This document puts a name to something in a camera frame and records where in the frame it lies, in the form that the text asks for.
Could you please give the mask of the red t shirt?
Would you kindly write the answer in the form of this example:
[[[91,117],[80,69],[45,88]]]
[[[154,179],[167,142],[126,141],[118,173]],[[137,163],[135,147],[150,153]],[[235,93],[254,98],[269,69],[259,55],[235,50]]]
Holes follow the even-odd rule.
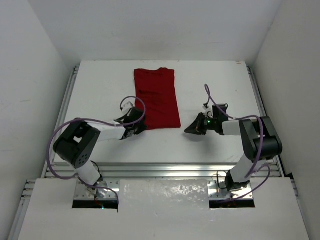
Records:
[[[181,120],[175,89],[175,71],[161,67],[157,70],[143,68],[133,72],[135,95],[145,106],[147,129],[177,129]]]

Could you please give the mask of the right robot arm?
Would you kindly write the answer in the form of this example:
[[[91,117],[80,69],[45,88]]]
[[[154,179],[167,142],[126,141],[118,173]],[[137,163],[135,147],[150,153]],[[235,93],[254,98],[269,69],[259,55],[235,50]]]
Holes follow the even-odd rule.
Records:
[[[227,116],[227,104],[204,106],[194,122],[184,132],[205,136],[207,131],[214,131],[221,136],[240,136],[243,155],[238,163],[227,172],[224,184],[227,191],[246,187],[251,176],[267,160],[272,160],[283,151],[283,144],[269,116],[243,117],[230,120]]]

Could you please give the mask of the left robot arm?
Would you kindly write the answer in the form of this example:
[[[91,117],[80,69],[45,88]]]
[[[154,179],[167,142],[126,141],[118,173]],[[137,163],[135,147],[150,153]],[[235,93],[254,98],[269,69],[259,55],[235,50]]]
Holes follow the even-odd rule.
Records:
[[[90,187],[97,186],[102,176],[90,157],[98,142],[125,140],[147,129],[145,111],[132,106],[111,123],[77,118],[70,122],[53,144],[53,151],[75,169],[77,176]]]

